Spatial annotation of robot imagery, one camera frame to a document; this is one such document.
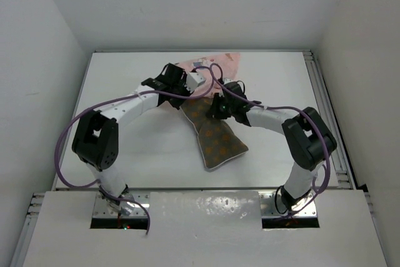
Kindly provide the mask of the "pink bunny print pillowcase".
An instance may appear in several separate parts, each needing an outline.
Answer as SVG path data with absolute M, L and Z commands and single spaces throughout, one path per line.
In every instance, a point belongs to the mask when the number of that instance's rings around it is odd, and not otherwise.
M 239 70 L 240 60 L 240 53 L 222 53 L 188 61 L 181 61 L 179 63 L 176 63 L 176 65 L 180 68 L 183 68 L 185 71 L 192 71 L 194 68 L 197 67 L 210 67 L 212 64 L 217 64 L 218 66 L 213 66 L 211 68 L 216 79 L 228 78 L 235 80 Z M 197 88 L 191 96 L 212 98 L 214 94 L 219 94 L 219 92 L 221 91 L 221 87 L 216 83 L 212 83 L 213 79 L 210 71 L 208 69 L 197 69 L 197 72 L 201 73 L 206 81 L 203 85 Z

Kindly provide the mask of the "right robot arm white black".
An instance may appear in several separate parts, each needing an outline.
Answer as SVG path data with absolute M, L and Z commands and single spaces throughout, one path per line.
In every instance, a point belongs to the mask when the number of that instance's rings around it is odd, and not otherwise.
M 232 117 L 237 123 L 264 128 L 286 139 L 294 163 L 288 179 L 277 190 L 285 208 L 279 214 L 291 214 L 293 207 L 311 191 L 316 196 L 327 188 L 331 175 L 329 158 L 337 142 L 314 108 L 266 107 L 259 101 L 248 100 L 236 81 L 225 78 L 217 84 L 222 91 L 214 96 L 209 117 Z

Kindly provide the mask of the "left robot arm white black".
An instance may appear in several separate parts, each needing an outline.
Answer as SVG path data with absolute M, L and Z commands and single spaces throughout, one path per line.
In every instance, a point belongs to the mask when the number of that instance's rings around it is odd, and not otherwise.
M 114 210 L 122 210 L 120 199 L 128 196 L 127 184 L 115 165 L 120 130 L 166 101 L 179 109 L 205 81 L 195 70 L 187 72 L 169 63 L 157 77 L 145 79 L 125 99 L 98 110 L 91 109 L 80 117 L 72 151 L 89 167 L 99 182 L 102 196 Z

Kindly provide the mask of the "grey floral pillow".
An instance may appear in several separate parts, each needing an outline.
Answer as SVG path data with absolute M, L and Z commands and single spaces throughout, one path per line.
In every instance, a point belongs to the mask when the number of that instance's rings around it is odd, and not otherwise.
M 186 119 L 193 125 L 204 168 L 208 171 L 249 151 L 225 121 L 207 117 L 211 105 L 210 98 L 201 98 L 187 100 L 181 106 Z

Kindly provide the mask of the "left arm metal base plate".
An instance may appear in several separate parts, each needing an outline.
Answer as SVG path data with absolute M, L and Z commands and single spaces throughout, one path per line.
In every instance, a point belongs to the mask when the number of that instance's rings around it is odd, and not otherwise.
M 118 216 L 124 219 L 146 218 L 146 212 L 140 205 L 132 201 L 122 201 L 116 204 L 107 200 L 101 193 L 98 193 L 92 211 L 93 218 L 97 219 L 116 219 Z

